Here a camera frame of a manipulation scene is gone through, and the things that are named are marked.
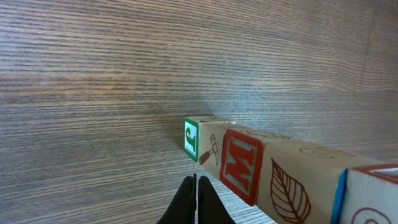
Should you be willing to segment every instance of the black pointed object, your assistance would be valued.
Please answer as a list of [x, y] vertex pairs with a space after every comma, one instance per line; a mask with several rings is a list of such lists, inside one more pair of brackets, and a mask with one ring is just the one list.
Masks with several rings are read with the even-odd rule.
[[213, 188], [209, 178], [201, 176], [198, 183], [198, 223], [235, 224]]
[[197, 175], [186, 177], [158, 224], [194, 224], [197, 209]]

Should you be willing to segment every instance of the blue edge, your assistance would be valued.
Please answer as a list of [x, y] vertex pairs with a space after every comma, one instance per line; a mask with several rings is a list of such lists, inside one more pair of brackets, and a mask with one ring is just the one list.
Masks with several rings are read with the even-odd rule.
[[344, 193], [346, 191], [346, 177], [347, 169], [345, 169], [339, 179], [338, 186], [335, 194], [335, 202], [333, 204], [333, 210], [331, 211], [331, 224], [337, 224], [340, 219], [341, 207], [343, 206]]

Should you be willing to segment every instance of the wooden surface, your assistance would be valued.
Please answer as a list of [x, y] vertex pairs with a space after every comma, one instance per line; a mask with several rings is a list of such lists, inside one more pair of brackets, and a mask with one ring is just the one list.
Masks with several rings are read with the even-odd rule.
[[[390, 1], [0, 1], [0, 223], [155, 223], [184, 115], [398, 158]], [[237, 223], [272, 222], [214, 186]]]

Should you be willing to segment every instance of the row of blocks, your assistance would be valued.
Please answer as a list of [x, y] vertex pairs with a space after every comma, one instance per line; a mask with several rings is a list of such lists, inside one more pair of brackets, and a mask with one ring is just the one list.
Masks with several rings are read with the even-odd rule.
[[184, 123], [185, 153], [277, 223], [398, 223], [398, 164], [219, 116]]

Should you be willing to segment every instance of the green square border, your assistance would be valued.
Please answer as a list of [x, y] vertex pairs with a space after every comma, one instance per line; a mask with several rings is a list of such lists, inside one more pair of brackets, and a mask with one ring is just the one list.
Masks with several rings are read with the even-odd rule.
[[[185, 138], [186, 138], [186, 134], [185, 134], [185, 122], [188, 122], [188, 123], [190, 123], [190, 124], [192, 124], [193, 126], [195, 126], [196, 128], [197, 128], [197, 142], [196, 142], [196, 151], [195, 151], [195, 156], [194, 155], [192, 155], [190, 152], [188, 152], [186, 149], [185, 149]], [[194, 162], [198, 162], [198, 155], [199, 155], [199, 153], [198, 153], [198, 151], [199, 151], [199, 124], [197, 123], [197, 122], [195, 122], [195, 121], [192, 121], [191, 119], [189, 119], [189, 118], [184, 118], [184, 152], [186, 153], [186, 155], [188, 155]]]

